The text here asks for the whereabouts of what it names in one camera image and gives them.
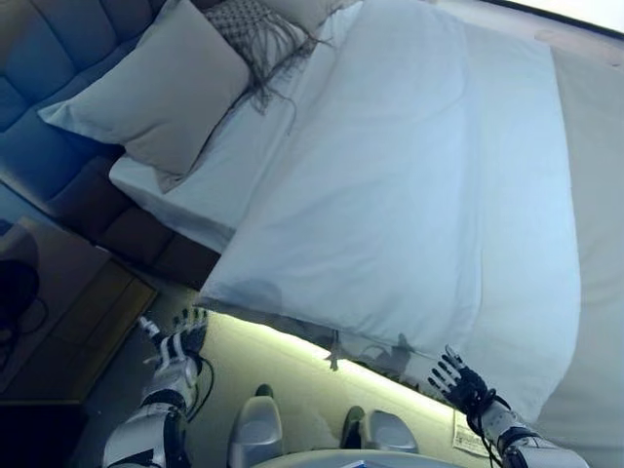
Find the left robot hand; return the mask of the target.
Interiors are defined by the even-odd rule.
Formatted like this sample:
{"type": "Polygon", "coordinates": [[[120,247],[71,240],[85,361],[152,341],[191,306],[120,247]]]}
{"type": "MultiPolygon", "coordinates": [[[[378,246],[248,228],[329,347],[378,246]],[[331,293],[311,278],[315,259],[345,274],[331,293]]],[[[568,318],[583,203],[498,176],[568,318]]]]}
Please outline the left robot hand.
{"type": "Polygon", "coordinates": [[[183,309],[180,316],[174,316],[174,330],[162,332],[155,322],[141,315],[140,329],[147,334],[156,349],[156,355],[145,363],[156,365],[156,371],[172,369],[175,365],[193,363],[196,372],[202,370],[200,352],[203,349],[208,327],[208,311],[194,308],[192,312],[183,309]]]}

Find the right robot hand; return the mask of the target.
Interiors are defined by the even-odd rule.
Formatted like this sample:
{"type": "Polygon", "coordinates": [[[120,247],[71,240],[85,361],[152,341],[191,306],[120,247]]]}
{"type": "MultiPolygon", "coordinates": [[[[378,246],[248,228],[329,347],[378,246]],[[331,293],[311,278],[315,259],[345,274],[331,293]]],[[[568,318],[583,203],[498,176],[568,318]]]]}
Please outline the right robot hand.
{"type": "Polygon", "coordinates": [[[445,346],[438,364],[431,369],[427,381],[456,410],[475,417],[487,410],[496,395],[485,381],[469,368],[460,355],[445,346]]]}

